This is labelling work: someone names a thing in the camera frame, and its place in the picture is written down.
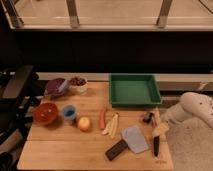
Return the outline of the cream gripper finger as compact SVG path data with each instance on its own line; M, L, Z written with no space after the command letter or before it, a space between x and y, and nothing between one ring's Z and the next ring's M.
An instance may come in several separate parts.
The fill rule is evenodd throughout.
M153 129L152 132L152 137L158 137L161 135L161 126L160 125L156 125Z

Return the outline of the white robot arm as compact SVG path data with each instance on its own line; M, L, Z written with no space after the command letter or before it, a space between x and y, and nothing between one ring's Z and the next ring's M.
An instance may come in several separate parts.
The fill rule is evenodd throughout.
M213 129L213 98L195 92L182 94L179 102L161 115L161 122L154 128L152 136L158 137L192 117L199 118Z

